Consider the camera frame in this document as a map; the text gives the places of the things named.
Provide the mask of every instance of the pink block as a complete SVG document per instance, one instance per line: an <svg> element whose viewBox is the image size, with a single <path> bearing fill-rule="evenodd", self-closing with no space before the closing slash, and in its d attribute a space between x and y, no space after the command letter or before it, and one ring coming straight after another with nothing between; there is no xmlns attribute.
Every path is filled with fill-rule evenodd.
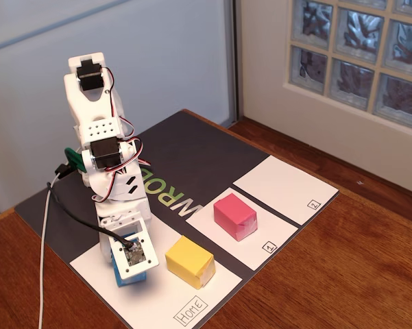
<svg viewBox="0 0 412 329"><path fill-rule="evenodd" d="M215 222L236 241L244 239L258 229L256 211L233 193L213 205Z"/></svg>

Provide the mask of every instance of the white door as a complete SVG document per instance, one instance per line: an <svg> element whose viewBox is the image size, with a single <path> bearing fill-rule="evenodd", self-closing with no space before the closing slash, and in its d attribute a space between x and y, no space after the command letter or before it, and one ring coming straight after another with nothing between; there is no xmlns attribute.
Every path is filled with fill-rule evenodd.
<svg viewBox="0 0 412 329"><path fill-rule="evenodd" d="M412 0L242 0L244 115L412 191Z"/></svg>

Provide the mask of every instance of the blue block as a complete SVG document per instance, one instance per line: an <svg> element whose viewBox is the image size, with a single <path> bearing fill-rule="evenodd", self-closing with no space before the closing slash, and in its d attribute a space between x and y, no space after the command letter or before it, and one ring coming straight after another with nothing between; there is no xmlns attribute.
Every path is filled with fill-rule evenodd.
<svg viewBox="0 0 412 329"><path fill-rule="evenodd" d="M126 286L128 284L132 284L138 281L146 280L146 272L137 274L136 276L133 276L127 280L122 280L121 275L119 273L119 269L117 268L116 260L114 259L112 253L111 253L111 259L112 259L112 265L114 267L114 275L116 276L116 282L117 282L118 287Z"/></svg>

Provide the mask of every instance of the green clip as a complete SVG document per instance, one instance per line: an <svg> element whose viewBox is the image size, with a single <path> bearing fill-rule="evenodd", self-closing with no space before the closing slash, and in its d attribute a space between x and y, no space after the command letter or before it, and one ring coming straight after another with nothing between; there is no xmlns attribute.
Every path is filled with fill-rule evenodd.
<svg viewBox="0 0 412 329"><path fill-rule="evenodd" d="M84 161L82 161L82 155L75 152L73 149L70 147L67 147L64 150L64 153L66 154L67 160L69 161L69 165L73 169L79 169L80 171L86 173L87 170L85 169L84 166Z"/></svg>

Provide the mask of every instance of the white paper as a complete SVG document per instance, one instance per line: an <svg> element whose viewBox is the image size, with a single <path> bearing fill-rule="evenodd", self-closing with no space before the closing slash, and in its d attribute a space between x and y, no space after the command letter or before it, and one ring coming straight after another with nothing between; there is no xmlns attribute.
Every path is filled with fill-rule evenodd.
<svg viewBox="0 0 412 329"><path fill-rule="evenodd" d="M165 253L180 235L155 216L149 234L160 264L147 271L144 282L119 288L99 244L73 260L71 266L134 329L192 328L241 279L215 261L216 274L197 290L167 270Z"/></svg>
<svg viewBox="0 0 412 329"><path fill-rule="evenodd" d="M239 242L216 224L213 217L213 204L231 193L255 210L258 220L258 229ZM261 208L232 188L225 190L192 215L187 222L253 271L297 231L295 226Z"/></svg>
<svg viewBox="0 0 412 329"><path fill-rule="evenodd" d="M234 184L300 225L338 192L335 187L273 156Z"/></svg>

